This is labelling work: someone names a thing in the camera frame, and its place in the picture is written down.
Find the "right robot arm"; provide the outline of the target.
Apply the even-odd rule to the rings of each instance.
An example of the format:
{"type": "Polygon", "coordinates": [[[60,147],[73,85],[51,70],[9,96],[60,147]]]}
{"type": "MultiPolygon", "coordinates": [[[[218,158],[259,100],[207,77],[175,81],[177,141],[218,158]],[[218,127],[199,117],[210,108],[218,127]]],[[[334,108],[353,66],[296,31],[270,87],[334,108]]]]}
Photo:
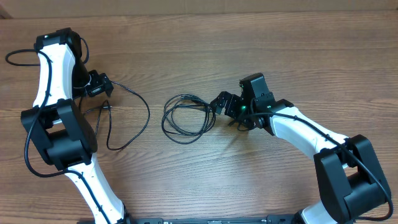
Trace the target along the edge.
{"type": "Polygon", "coordinates": [[[381,222],[393,212],[391,190],[370,140],[330,131],[293,103],[275,100],[262,73],[239,81],[241,94],[222,91],[210,106],[247,130],[265,129],[289,142],[315,165],[320,201],[294,215],[269,215],[268,223],[381,222]]]}

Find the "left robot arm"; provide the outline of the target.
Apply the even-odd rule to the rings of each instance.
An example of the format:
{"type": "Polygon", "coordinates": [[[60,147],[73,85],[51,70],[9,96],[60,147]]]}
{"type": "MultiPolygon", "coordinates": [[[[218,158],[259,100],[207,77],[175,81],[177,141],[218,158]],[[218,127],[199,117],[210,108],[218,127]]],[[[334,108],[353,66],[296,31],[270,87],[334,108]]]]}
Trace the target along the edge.
{"type": "Polygon", "coordinates": [[[113,91],[106,74],[86,69],[81,41],[70,28],[37,37],[33,51],[40,60],[39,88],[32,108],[21,113],[21,123],[27,142],[34,143],[44,162],[75,184],[93,223],[130,223],[100,168],[95,132],[74,101],[113,91]]]}

